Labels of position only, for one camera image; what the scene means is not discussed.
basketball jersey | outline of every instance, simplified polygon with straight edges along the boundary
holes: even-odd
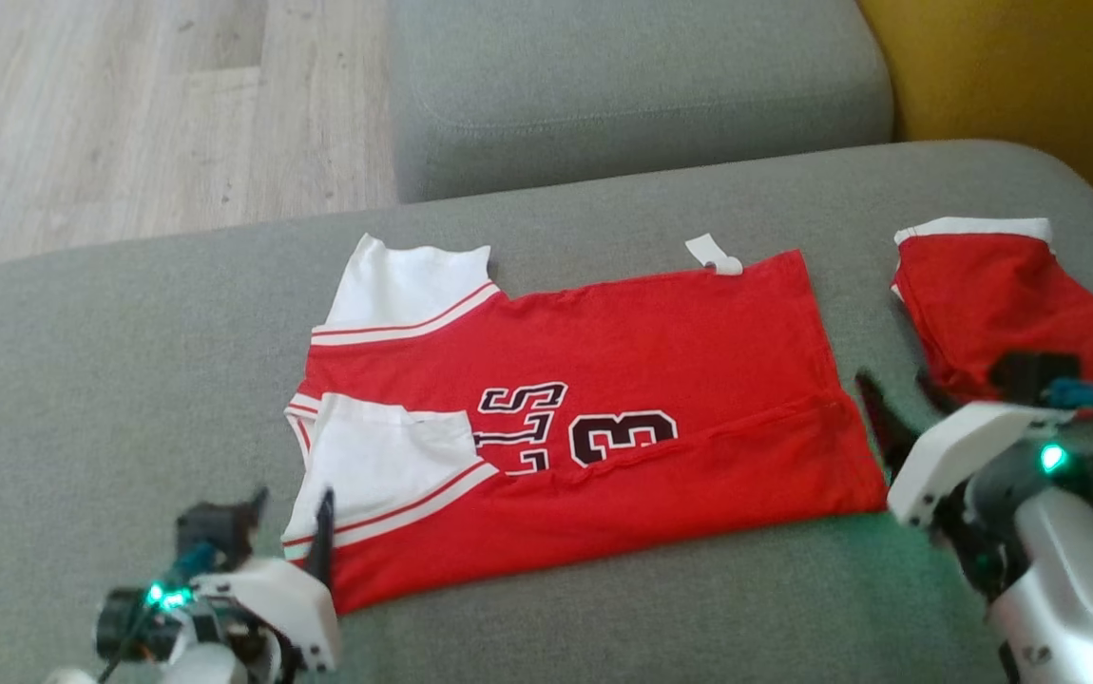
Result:
[[[884,507],[799,251],[517,298],[487,258],[365,236],[312,332],[282,540],[332,486],[339,612]]]

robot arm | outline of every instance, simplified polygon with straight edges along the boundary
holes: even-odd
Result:
[[[251,557],[267,491],[234,506],[198,504],[177,520],[178,559],[148,589],[107,594],[95,649],[106,681],[121,661],[151,661],[164,684],[290,683],[299,670],[334,671],[342,658],[330,592],[334,503],[328,491],[306,570]],[[46,684],[93,683],[63,670]]]
[[[1012,683],[1093,681],[1093,456],[1051,440],[1071,414],[971,403],[917,436],[858,380],[890,511],[954,551]]]

yellow cushion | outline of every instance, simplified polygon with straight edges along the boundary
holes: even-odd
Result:
[[[902,140],[1031,144],[1093,186],[1093,0],[859,0]]]

blue cable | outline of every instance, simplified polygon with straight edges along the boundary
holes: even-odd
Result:
[[[1059,377],[1049,384],[1045,394],[1046,403],[1054,409],[1078,411],[1093,409],[1093,382],[1077,380],[1072,377]]]

sofa cushion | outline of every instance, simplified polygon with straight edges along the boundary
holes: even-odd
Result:
[[[399,198],[886,142],[854,0],[396,0]]]
[[[707,231],[745,261],[802,248],[843,384],[871,367],[925,423],[921,354],[889,284],[894,231],[941,215],[1047,216],[1060,261],[1093,291],[1093,191],[995,142],[609,178],[0,267],[0,681],[102,667],[86,636],[103,594],[161,571],[174,516],[200,498],[272,486],[259,553],[281,553],[303,472],[281,409],[365,231],[393,247],[492,244],[512,295],[694,268],[681,241]],[[1093,425],[1074,440],[1093,447]],[[950,554],[889,516],[857,516],[356,612],[338,681],[1001,681],[980,616]],[[152,681],[134,670],[120,681]]]

